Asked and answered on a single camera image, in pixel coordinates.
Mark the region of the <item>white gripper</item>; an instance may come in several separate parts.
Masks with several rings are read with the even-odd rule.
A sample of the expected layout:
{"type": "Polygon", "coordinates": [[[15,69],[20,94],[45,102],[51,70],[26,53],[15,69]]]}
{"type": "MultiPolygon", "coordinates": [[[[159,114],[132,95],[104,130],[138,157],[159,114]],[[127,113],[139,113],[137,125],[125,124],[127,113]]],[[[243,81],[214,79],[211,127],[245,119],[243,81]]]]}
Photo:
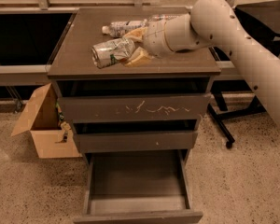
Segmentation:
{"type": "Polygon", "coordinates": [[[144,65],[152,59],[151,55],[161,58],[172,53],[165,39],[165,20],[152,21],[147,28],[136,28],[124,37],[130,38],[133,42],[143,41],[144,46],[144,48],[137,48],[132,56],[123,63],[126,67],[144,65]]]}

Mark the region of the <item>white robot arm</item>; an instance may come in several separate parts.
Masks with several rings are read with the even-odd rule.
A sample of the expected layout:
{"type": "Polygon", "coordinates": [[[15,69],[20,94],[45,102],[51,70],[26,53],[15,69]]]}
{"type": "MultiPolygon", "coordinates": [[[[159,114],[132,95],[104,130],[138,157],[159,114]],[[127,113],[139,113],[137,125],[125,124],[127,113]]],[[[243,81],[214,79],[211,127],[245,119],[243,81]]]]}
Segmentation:
{"type": "Polygon", "coordinates": [[[225,0],[198,0],[189,13],[152,21],[127,36],[157,57],[220,48],[280,128],[280,59],[248,34],[225,0]]]}

